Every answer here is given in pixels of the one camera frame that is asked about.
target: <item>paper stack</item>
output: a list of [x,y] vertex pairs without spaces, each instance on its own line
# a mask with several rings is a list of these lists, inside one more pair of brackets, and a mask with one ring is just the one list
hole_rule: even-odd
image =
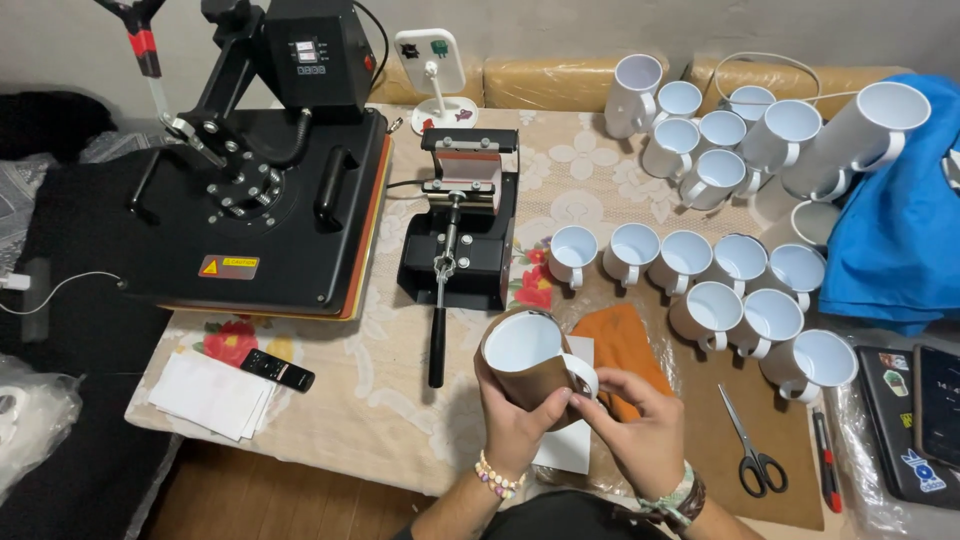
[[276,383],[193,351],[173,353],[147,401],[239,442],[253,438]]

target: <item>blue bag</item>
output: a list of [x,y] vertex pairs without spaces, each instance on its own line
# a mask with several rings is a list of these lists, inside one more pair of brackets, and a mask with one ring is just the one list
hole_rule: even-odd
[[932,112],[900,157],[853,191],[828,241],[820,310],[915,335],[960,315],[960,197],[941,164],[960,146],[960,86],[934,75],[885,81],[913,86]]

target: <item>hand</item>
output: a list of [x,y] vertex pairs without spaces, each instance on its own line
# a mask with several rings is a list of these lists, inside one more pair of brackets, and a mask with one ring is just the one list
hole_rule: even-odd
[[498,475],[517,481],[533,463],[543,434],[563,416],[573,390],[558,388],[533,412],[527,412],[507,401],[483,358],[474,360],[473,370],[480,383],[480,402],[487,425],[484,455]]
[[633,404],[642,418],[620,424],[600,404],[576,394],[570,404],[610,447],[639,497],[652,502],[670,495],[684,478],[684,403],[637,374],[606,367],[596,371],[600,390]]

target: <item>white wall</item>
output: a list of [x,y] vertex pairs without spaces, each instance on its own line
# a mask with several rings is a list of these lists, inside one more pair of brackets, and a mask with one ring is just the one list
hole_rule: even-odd
[[[253,0],[266,7],[269,0]],[[673,74],[692,54],[785,54],[810,64],[896,64],[960,79],[957,0],[366,0],[390,37],[444,27],[481,58],[617,55],[658,49]],[[375,50],[375,27],[365,20]],[[199,0],[167,0],[154,33],[173,110],[196,104],[218,54]],[[68,86],[128,119],[153,101],[119,19],[93,0],[4,0],[0,91]],[[258,83],[245,104],[265,106]]]

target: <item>white cable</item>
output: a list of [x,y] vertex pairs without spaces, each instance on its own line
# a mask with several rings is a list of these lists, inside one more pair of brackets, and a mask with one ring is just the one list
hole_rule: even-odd
[[0,309],[3,309],[3,310],[6,311],[7,313],[12,313],[12,314],[14,314],[14,315],[30,315],[31,313],[36,313],[36,312],[40,311],[41,309],[43,309],[43,307],[46,306],[46,305],[50,302],[50,299],[53,298],[55,294],[57,294],[57,291],[58,291],[62,286],[66,285],[67,282],[72,282],[72,281],[76,280],[77,278],[82,278],[83,276],[92,276],[92,275],[94,275],[94,274],[103,274],[103,275],[105,275],[105,276],[110,276],[110,277],[112,277],[112,278],[116,278],[116,279],[119,280],[119,281],[123,281],[123,280],[120,278],[120,276],[117,276],[117,275],[114,275],[114,274],[110,274],[110,272],[85,272],[85,273],[83,273],[83,274],[78,274],[78,275],[76,275],[76,276],[73,276],[72,278],[67,278],[67,279],[63,280],[62,282],[60,282],[56,287],[54,287],[54,290],[50,291],[50,294],[47,295],[47,299],[43,301],[43,304],[40,304],[38,307],[36,307],[36,308],[34,308],[34,309],[31,309],[30,311],[14,311],[14,310],[10,309],[9,307],[4,306],[3,304],[0,304]]
[[733,53],[732,55],[729,55],[728,57],[724,58],[723,60],[720,61],[720,63],[716,65],[716,67],[713,68],[713,73],[710,74],[711,79],[713,79],[713,86],[717,89],[717,93],[719,93],[720,97],[726,100],[728,103],[733,103],[735,105],[769,105],[766,103],[759,103],[759,102],[752,102],[752,101],[734,101],[733,99],[731,99],[730,96],[723,93],[723,90],[720,89],[720,81],[717,80],[717,72],[720,71],[720,66],[727,61],[731,61],[733,59],[742,58],[742,57],[764,57],[764,58],[776,59],[779,61],[787,61],[793,64],[794,67],[799,67],[803,71],[807,72],[810,75],[810,77],[813,78],[813,82],[816,83],[817,85],[817,95],[813,97],[805,97],[805,98],[797,98],[797,99],[799,99],[800,101],[812,101],[813,105],[817,105],[817,102],[819,100],[826,99],[829,97],[852,96],[860,93],[859,90],[856,90],[851,92],[838,92],[835,94],[827,94],[825,96],[820,95],[820,92],[823,89],[823,85],[820,82],[820,77],[817,77],[817,72],[814,71],[813,68],[810,67],[809,65],[806,65],[801,61],[796,61],[796,60],[793,60],[792,58],[789,58],[783,55],[776,55],[773,53],[744,52],[744,53]]

